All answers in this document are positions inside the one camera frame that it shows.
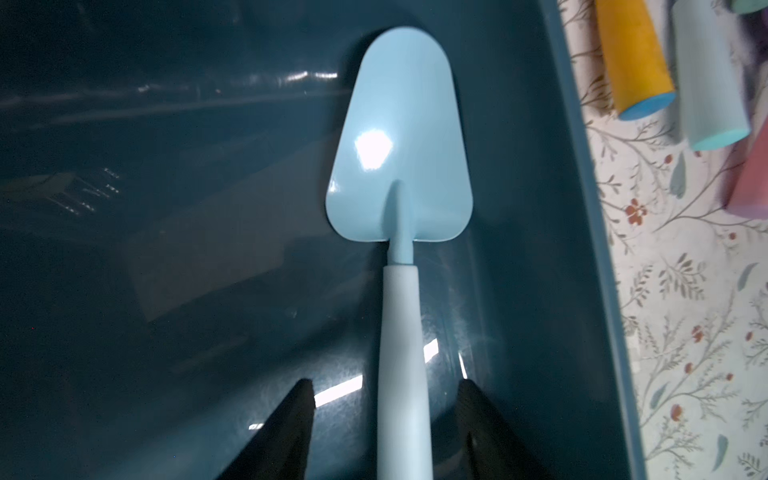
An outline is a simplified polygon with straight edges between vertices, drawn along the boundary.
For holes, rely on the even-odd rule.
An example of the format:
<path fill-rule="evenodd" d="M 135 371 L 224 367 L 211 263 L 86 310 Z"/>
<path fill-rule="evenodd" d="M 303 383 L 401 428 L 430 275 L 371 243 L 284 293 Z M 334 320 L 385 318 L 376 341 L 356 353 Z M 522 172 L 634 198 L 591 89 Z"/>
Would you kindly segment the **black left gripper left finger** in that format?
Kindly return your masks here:
<path fill-rule="evenodd" d="M 315 409 L 312 381 L 300 379 L 219 479 L 304 479 Z"/>

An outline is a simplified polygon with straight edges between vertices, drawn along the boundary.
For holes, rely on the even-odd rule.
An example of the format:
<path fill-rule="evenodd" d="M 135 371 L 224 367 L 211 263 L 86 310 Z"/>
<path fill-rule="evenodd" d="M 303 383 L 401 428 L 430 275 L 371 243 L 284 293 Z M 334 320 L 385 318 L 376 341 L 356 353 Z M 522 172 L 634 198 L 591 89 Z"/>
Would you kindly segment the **purple shovel pink handle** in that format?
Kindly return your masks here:
<path fill-rule="evenodd" d="M 767 121 L 752 144 L 726 210 L 746 219 L 767 219 Z"/>

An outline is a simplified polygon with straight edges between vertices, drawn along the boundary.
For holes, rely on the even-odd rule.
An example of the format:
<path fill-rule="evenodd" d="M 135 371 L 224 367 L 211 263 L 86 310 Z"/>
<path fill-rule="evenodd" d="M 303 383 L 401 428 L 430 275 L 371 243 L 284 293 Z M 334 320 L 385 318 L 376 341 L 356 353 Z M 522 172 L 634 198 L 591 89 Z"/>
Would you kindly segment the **light blue shovel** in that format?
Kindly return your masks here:
<path fill-rule="evenodd" d="M 325 209 L 354 242 L 386 243 L 377 380 L 377 475 L 433 475 L 418 242 L 445 242 L 473 210 L 448 57 L 428 33 L 397 27 L 366 50 L 338 143 Z"/>
<path fill-rule="evenodd" d="M 765 9 L 768 0 L 730 0 L 729 6 L 733 13 L 746 15 Z"/>
<path fill-rule="evenodd" d="M 694 151 L 732 145 L 751 133 L 728 45 L 708 1 L 672 6 L 682 132 Z"/>

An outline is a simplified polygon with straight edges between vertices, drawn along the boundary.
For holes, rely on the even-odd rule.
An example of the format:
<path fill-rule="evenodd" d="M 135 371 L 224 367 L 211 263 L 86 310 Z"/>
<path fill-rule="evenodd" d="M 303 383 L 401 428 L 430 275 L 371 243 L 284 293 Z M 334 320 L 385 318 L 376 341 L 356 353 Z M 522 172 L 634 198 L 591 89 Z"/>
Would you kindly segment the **yellow toy shovel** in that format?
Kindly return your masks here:
<path fill-rule="evenodd" d="M 604 65 L 618 118 L 633 121 L 669 106 L 676 90 L 643 0 L 597 0 Z"/>

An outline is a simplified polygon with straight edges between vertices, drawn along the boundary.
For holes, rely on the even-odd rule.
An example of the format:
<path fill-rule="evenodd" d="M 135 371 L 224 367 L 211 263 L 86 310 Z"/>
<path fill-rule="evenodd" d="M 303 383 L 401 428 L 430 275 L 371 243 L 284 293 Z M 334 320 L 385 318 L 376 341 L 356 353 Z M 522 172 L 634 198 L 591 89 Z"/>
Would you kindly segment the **teal plastic storage tray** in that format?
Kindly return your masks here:
<path fill-rule="evenodd" d="M 294 384 L 289 475 L 372 479 L 383 243 L 325 196 L 355 80 L 414 27 L 451 64 L 474 205 L 417 243 L 438 479 L 457 393 L 518 475 L 646 475 L 554 1 L 5 1 L 1 475 L 214 479 Z"/>

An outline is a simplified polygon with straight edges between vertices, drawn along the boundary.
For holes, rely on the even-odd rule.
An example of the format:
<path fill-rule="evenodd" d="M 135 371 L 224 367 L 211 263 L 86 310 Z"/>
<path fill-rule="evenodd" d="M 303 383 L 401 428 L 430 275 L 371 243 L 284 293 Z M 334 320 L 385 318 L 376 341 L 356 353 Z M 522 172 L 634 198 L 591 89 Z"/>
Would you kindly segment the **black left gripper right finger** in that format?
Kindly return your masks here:
<path fill-rule="evenodd" d="M 469 379 L 459 382 L 456 418 L 470 479 L 548 479 L 549 473 Z"/>

